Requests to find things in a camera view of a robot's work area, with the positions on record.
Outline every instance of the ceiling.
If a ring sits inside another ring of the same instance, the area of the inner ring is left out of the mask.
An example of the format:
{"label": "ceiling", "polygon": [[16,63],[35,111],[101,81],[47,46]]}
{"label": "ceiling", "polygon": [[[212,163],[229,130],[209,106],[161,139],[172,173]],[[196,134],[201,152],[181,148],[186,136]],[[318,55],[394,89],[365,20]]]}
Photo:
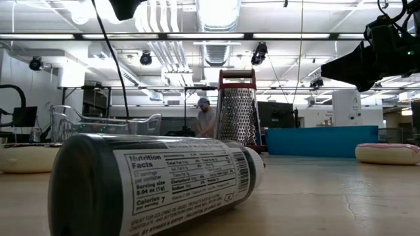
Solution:
{"label": "ceiling", "polygon": [[[385,11],[390,16],[396,16],[401,10],[400,1],[389,0],[388,2],[389,6]],[[180,30],[183,32],[197,31],[198,23],[194,1],[178,0],[177,3]],[[0,0],[0,33],[100,33],[98,22],[92,14],[85,24],[78,25],[73,22],[72,9],[77,7],[77,4],[77,1]],[[376,4],[376,1],[373,0],[310,0],[304,1],[302,15],[302,2],[298,0],[289,0],[287,7],[284,7],[284,1],[242,0],[237,31],[299,33],[302,30],[307,33],[362,33],[366,24],[374,21],[381,14]],[[112,24],[105,19],[104,26],[107,33],[138,32],[133,19],[120,24]],[[250,60],[258,41],[235,42],[239,42],[240,45],[232,47],[231,56],[226,65],[232,69],[251,69]],[[259,67],[255,68],[257,86],[278,86],[279,82],[281,86],[285,87],[308,86],[308,82],[311,80],[311,77],[306,78],[308,74],[328,60],[333,60],[337,56],[340,57],[353,51],[358,43],[357,41],[267,41],[269,57]],[[64,50],[90,67],[90,73],[87,74],[86,79],[99,80],[104,84],[119,86],[117,73],[109,67],[109,64],[95,64],[85,51],[80,50],[89,45],[90,42],[86,41],[15,41],[13,49]],[[149,66],[142,66],[138,60],[142,51],[150,50],[147,42],[112,41],[112,46],[118,52],[120,62],[124,63],[140,79],[146,76],[161,75],[161,64],[156,58],[153,58],[153,62]],[[202,84],[216,82],[220,68],[203,69],[200,47],[194,46],[193,41],[184,41],[183,48],[188,64],[192,69],[193,82],[197,85],[200,82]],[[298,83],[297,78],[304,79],[305,83]],[[144,81],[151,85],[151,79],[148,81],[145,79]],[[386,86],[401,87],[414,81],[417,81],[416,77],[395,79],[393,82],[387,83]],[[350,86],[329,79],[324,79],[324,84],[329,87]],[[269,94],[274,94],[278,97],[271,99],[284,102],[284,96],[279,90],[269,90],[261,93],[263,93],[260,95],[261,99],[266,99]],[[398,91],[390,91],[377,97],[390,98],[398,93]],[[308,95],[311,95],[312,92],[306,91],[305,94],[307,95],[300,95],[301,100],[308,98]],[[327,92],[319,98],[330,98],[330,94],[330,92]]]}

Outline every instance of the ceiling duct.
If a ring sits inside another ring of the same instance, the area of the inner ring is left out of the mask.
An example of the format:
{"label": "ceiling duct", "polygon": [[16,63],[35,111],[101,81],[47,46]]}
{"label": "ceiling duct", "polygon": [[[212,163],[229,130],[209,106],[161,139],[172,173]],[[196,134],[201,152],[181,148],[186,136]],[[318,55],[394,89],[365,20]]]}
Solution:
{"label": "ceiling duct", "polygon": [[[199,30],[233,32],[239,22],[241,0],[196,0]],[[205,45],[203,55],[210,66],[223,66],[229,59],[229,45]]]}

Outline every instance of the gray shirt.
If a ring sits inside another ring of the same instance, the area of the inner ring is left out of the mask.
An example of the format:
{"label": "gray shirt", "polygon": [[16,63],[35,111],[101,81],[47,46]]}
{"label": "gray shirt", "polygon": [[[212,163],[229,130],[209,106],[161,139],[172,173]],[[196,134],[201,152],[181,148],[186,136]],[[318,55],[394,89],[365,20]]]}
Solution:
{"label": "gray shirt", "polygon": [[[201,130],[205,130],[209,126],[210,121],[212,119],[216,119],[216,111],[213,108],[210,108],[206,112],[200,111],[198,113],[197,119],[198,119],[199,125],[201,127]],[[216,133],[215,131],[216,131],[216,125],[215,125],[213,131],[208,132],[205,136],[207,138],[214,138],[215,137],[215,133]]]}

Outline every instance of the computer monitor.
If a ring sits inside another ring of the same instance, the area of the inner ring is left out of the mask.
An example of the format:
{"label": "computer monitor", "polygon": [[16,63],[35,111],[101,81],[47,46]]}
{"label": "computer monitor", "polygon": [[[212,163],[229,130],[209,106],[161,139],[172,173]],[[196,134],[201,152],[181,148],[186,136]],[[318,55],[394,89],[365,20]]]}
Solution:
{"label": "computer monitor", "polygon": [[34,127],[37,121],[38,107],[15,108],[13,110],[14,127]]}
{"label": "computer monitor", "polygon": [[258,102],[260,127],[295,128],[293,104],[280,102]]}

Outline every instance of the table surface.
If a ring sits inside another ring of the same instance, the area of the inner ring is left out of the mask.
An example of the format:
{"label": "table surface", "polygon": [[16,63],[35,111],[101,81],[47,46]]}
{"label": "table surface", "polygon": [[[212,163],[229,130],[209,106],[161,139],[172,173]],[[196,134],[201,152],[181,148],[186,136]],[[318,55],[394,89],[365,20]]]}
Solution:
{"label": "table surface", "polygon": [[[183,235],[418,235],[420,167],[355,159],[264,158],[244,203]],[[49,235],[49,174],[0,174],[0,235]]]}

